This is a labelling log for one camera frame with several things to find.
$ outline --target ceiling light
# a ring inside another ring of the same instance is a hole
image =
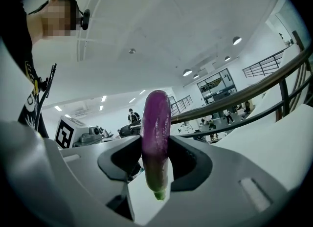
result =
[[[183,76],[188,76],[192,72],[191,69],[185,69]]]
[[[54,106],[54,108],[57,110],[57,111],[59,111],[59,112],[61,112],[62,110],[61,110],[61,108],[59,107],[59,106]]]
[[[234,44],[234,45],[237,45],[238,43],[240,43],[241,40],[242,40],[241,37],[234,37],[234,38],[233,38],[233,44]]]
[[[136,53],[136,50],[133,49],[133,48],[131,48],[128,52],[129,52],[130,54],[134,54],[134,53]]]

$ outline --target glass partition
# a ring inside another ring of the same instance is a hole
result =
[[[213,103],[221,97],[237,92],[228,69],[206,78],[198,83],[198,87],[206,104]]]
[[[233,82],[231,76],[228,73],[228,69],[222,70],[220,72],[220,74],[221,74],[221,77],[223,78],[223,81],[224,81],[226,87],[234,85],[234,82]]]

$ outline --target qr-like marker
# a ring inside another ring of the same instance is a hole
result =
[[[74,129],[61,120],[55,141],[63,148],[69,148]]]

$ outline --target wooden handrail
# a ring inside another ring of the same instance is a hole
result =
[[[308,48],[301,51],[299,55],[294,57],[289,63],[279,68],[276,72],[265,77],[258,83],[255,83],[227,98],[221,99],[207,106],[193,109],[188,112],[181,113],[179,115],[172,117],[172,124],[186,122],[188,120],[193,120],[201,118],[203,116],[217,113],[224,110],[227,107],[237,105],[248,101],[257,95],[269,90],[276,84],[285,80],[287,76],[293,73],[297,68],[299,68],[303,63],[307,63],[307,59],[313,53],[313,44],[311,43]]]

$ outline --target printed logo on shirt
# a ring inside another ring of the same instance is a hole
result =
[[[25,103],[25,107],[29,112],[33,112],[37,107],[37,100],[34,98],[33,93],[29,95]]]
[[[33,89],[33,94],[38,95],[39,94],[39,89],[38,89],[38,82],[35,80],[34,75],[32,74],[32,66],[29,64],[28,61],[25,62],[25,74],[26,77],[33,83],[34,89]]]
[[[69,148],[74,129],[61,120],[55,141],[63,148]]]

